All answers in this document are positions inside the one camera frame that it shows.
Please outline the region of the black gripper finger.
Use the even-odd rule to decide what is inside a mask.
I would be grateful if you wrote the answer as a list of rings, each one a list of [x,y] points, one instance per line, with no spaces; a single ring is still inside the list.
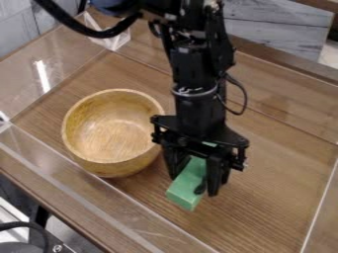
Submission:
[[[194,189],[194,193],[200,195],[207,193],[210,197],[215,197],[220,187],[227,183],[231,167],[228,161],[220,155],[211,155],[206,159],[206,175],[202,182]]]
[[[184,169],[191,157],[184,147],[168,143],[163,145],[164,161],[168,168],[168,176],[174,180]]]

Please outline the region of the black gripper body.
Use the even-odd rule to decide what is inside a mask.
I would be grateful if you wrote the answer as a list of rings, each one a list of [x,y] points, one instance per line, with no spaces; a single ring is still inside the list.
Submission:
[[[226,92],[223,88],[207,90],[172,88],[174,115],[154,115],[152,142],[163,148],[166,143],[184,147],[188,154],[207,159],[220,155],[231,170],[242,171],[248,139],[226,125]]]

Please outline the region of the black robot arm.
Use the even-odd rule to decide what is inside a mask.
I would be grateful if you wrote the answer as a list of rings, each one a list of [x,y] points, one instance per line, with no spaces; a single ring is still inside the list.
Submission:
[[[206,161],[206,175],[194,189],[214,197],[232,170],[243,170],[248,139],[226,125],[226,85],[235,65],[235,47],[226,32],[222,0],[88,0],[93,8],[121,21],[99,32],[81,25],[53,0],[33,0],[75,32],[96,38],[117,37],[137,20],[160,38],[171,69],[175,114],[155,115],[152,141],[163,148],[175,179],[190,158]]]

